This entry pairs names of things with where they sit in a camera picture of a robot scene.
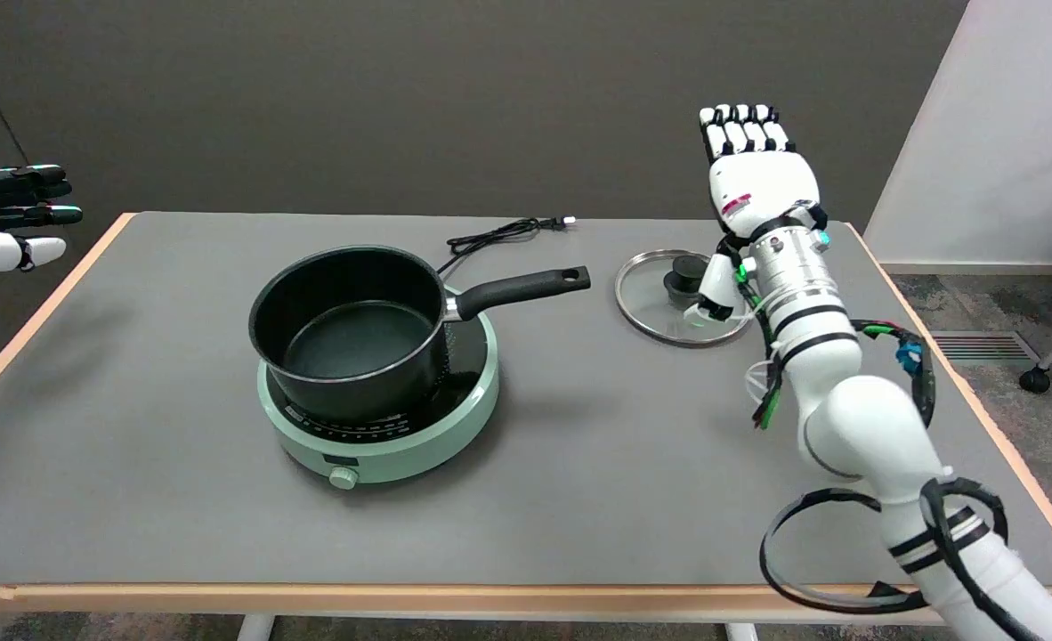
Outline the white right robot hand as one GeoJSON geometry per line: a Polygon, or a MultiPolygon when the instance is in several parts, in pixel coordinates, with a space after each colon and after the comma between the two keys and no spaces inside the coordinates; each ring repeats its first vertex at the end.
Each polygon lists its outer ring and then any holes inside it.
{"type": "Polygon", "coordinates": [[[708,191],[723,231],[689,313],[730,318],[737,303],[740,252],[775,227],[823,231],[829,220],[810,164],[766,104],[720,104],[700,111],[708,191]]]}

